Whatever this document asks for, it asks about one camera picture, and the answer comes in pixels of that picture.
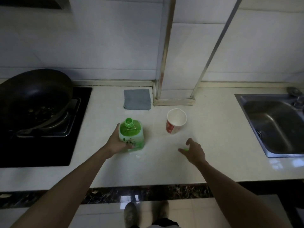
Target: gas stove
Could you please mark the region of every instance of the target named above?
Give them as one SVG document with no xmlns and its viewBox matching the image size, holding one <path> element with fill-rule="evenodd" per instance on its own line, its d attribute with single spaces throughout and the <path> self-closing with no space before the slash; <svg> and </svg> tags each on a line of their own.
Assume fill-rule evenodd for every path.
<svg viewBox="0 0 304 228">
<path fill-rule="evenodd" d="M 67 111 L 40 129 L 0 135 L 0 168 L 68 166 L 92 88 L 74 87 Z"/>
</svg>

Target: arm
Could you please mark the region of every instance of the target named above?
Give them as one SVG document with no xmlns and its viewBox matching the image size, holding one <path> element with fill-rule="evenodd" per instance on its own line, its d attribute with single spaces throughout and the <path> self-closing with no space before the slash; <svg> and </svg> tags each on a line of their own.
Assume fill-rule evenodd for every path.
<svg viewBox="0 0 304 228">
<path fill-rule="evenodd" d="M 289 227 L 255 194 L 209 165 L 200 144 L 189 138 L 186 145 L 189 151 L 179 152 L 199 169 L 231 227 Z"/>
<path fill-rule="evenodd" d="M 115 153 L 131 149 L 119 141 L 118 129 L 119 124 L 102 148 L 53 186 L 11 228 L 68 227 L 103 163 Z"/>
</svg>

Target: sink drain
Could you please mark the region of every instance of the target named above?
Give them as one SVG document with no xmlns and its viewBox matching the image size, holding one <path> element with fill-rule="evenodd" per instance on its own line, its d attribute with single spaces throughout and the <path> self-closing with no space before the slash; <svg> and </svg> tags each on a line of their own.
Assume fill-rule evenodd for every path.
<svg viewBox="0 0 304 228">
<path fill-rule="evenodd" d="M 262 139 L 262 133 L 258 130 L 255 130 L 260 139 Z"/>
</svg>

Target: stainless steel sink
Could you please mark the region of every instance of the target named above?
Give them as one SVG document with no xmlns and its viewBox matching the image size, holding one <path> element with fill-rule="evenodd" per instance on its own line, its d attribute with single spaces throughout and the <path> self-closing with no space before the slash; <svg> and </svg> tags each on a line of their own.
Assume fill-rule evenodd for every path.
<svg viewBox="0 0 304 228">
<path fill-rule="evenodd" d="M 267 157 L 304 157 L 304 115 L 294 97 L 235 96 Z"/>
</svg>

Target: black wok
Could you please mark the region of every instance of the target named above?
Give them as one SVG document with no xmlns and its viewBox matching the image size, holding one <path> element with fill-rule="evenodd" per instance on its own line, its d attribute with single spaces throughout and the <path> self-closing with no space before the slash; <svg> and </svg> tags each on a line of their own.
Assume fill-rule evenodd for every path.
<svg viewBox="0 0 304 228">
<path fill-rule="evenodd" d="M 21 73 L 0 84 L 0 123 L 14 131 L 46 126 L 63 115 L 72 94 L 72 81 L 63 72 Z"/>
</svg>

